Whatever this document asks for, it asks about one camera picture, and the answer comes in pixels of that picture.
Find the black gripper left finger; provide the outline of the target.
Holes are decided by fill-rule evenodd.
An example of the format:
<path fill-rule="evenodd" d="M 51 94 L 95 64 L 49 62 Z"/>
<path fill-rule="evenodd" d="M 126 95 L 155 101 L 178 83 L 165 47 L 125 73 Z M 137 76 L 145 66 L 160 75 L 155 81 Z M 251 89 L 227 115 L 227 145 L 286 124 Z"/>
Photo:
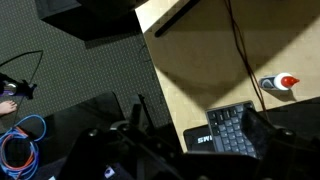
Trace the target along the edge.
<path fill-rule="evenodd" d="M 114 122 L 110 129 L 118 131 L 126 136 L 153 136 L 155 127 L 148 112 L 145 97 L 141 94 L 131 98 L 132 109 L 130 116 L 125 120 Z"/>

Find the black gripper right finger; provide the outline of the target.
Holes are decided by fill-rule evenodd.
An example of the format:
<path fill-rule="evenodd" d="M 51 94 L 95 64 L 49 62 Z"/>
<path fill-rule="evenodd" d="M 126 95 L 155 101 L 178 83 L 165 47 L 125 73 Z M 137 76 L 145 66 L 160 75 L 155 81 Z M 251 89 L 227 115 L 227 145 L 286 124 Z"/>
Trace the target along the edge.
<path fill-rule="evenodd" d="M 254 146 L 261 159 L 279 157 L 279 140 L 281 128 L 273 126 L 256 110 L 247 108 L 243 113 L 241 130 Z"/>

